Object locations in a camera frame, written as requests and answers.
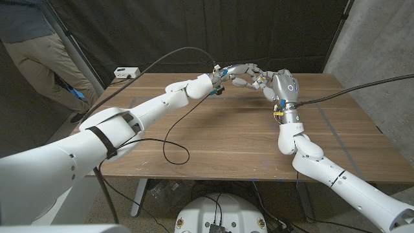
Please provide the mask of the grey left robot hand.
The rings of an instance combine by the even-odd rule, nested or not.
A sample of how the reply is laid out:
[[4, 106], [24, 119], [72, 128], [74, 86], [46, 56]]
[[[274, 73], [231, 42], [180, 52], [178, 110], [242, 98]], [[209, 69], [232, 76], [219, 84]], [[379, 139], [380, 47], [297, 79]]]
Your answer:
[[[224, 68], [216, 65], [210, 74], [210, 79], [214, 88], [222, 86], [222, 83], [230, 80], [236, 87], [246, 87], [249, 89], [264, 89], [267, 81], [262, 77], [263, 71], [254, 63], [235, 64]], [[249, 74], [253, 83], [248, 83], [239, 74]]]

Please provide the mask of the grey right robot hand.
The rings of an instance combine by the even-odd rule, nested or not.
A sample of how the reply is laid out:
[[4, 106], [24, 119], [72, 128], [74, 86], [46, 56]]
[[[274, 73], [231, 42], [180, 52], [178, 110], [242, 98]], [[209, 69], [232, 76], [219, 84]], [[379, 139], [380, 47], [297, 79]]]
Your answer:
[[298, 102], [298, 83], [287, 69], [278, 72], [266, 71], [262, 77], [267, 81], [263, 90], [265, 98], [275, 102], [274, 118], [280, 124], [299, 123], [295, 104]]

